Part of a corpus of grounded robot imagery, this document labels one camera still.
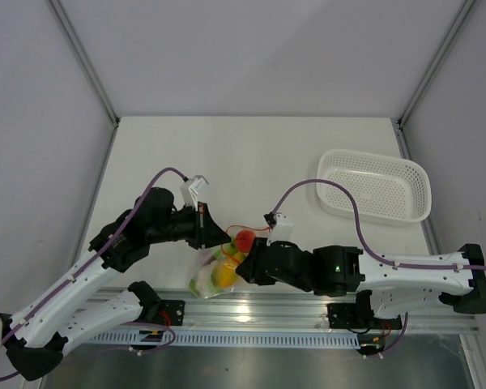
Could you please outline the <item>green apple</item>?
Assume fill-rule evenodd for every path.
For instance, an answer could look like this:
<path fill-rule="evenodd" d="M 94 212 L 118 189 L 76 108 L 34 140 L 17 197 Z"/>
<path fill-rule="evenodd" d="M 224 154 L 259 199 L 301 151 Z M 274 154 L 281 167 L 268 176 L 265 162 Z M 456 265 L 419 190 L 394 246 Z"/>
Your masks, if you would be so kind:
<path fill-rule="evenodd" d="M 226 255 L 224 253 L 224 250 L 222 248 L 219 248 L 213 255 L 212 258 L 216 261 L 221 261 L 226 258 Z"/>

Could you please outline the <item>peach orange red fruit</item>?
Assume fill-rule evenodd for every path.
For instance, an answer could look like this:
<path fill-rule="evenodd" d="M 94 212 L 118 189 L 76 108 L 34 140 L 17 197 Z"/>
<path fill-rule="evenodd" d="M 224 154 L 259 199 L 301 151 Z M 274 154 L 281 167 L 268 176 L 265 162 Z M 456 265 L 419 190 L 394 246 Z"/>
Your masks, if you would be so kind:
<path fill-rule="evenodd" d="M 256 234 L 254 231 L 248 229 L 242 229 L 235 236 L 235 245 L 237 250 L 241 253 L 245 253 L 245 254 L 249 253 L 255 238 L 256 238 Z"/>

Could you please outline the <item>mango yellow green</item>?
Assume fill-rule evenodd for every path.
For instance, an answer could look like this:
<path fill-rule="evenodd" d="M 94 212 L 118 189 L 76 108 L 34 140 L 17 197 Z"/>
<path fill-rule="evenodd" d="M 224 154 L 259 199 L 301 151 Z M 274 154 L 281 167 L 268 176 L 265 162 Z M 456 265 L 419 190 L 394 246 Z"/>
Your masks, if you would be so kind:
<path fill-rule="evenodd" d="M 231 288 L 237 281 L 236 268 L 231 264 L 218 263 L 211 272 L 212 284 L 220 289 Z"/>

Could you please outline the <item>clear zip bag orange zipper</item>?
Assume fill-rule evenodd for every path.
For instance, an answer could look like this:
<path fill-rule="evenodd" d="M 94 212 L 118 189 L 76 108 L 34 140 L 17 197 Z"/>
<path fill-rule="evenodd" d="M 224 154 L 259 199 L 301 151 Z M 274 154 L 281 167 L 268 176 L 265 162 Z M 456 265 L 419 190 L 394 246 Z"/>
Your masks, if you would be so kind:
<path fill-rule="evenodd" d="M 225 232 L 231 241 L 201 250 L 189 288 L 197 298 L 209 299 L 231 293 L 244 283 L 236 269 L 247 258 L 256 237 L 268 237 L 270 227 L 251 228 L 233 224 Z"/>

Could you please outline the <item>white cauliflower green leaves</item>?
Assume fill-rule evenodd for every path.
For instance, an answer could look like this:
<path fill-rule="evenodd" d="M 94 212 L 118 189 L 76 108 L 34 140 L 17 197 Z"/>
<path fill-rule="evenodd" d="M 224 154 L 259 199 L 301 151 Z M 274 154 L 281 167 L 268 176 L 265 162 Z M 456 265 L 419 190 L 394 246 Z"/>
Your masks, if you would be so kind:
<path fill-rule="evenodd" d="M 217 288 L 211 280 L 213 266 L 200 267 L 196 275 L 190 280 L 190 291 L 198 298 L 208 299 L 217 294 Z"/>

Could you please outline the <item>yellow orange fruit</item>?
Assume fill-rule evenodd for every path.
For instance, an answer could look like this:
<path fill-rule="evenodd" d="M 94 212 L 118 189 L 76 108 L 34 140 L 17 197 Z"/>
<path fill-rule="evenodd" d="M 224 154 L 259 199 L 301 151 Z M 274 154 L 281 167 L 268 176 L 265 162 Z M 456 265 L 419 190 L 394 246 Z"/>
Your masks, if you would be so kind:
<path fill-rule="evenodd" d="M 236 265 L 243 263 L 247 254 L 240 252 L 235 246 L 231 244 L 223 245 L 221 248 L 223 254 Z"/>

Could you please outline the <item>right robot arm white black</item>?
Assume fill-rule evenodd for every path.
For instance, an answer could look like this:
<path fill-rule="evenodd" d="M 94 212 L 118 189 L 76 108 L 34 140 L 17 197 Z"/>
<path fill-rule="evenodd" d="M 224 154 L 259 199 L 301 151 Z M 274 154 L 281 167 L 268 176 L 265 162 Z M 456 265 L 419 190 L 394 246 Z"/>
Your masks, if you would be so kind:
<path fill-rule="evenodd" d="M 370 254 L 354 246 L 302 250 L 291 242 L 255 239 L 236 273 L 247 283 L 283 283 L 316 296 L 355 297 L 363 327 L 430 307 L 486 314 L 486 275 L 480 246 L 439 255 Z"/>

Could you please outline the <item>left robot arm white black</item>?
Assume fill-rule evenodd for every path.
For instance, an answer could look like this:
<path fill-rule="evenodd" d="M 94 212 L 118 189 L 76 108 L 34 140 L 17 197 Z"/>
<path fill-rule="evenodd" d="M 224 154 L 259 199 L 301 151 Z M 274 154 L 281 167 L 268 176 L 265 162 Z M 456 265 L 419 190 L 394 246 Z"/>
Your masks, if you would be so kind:
<path fill-rule="evenodd" d="M 149 255 L 151 246 L 186 242 L 194 250 L 231 241 L 211 218 L 206 203 L 176 209 L 173 193 L 152 187 L 90 241 L 81 259 L 25 309 L 0 314 L 2 342 L 17 375 L 44 377 L 74 348 L 125 323 L 167 330 L 165 303 L 145 281 L 132 283 L 116 297 L 89 310 L 82 304 L 109 281 Z"/>

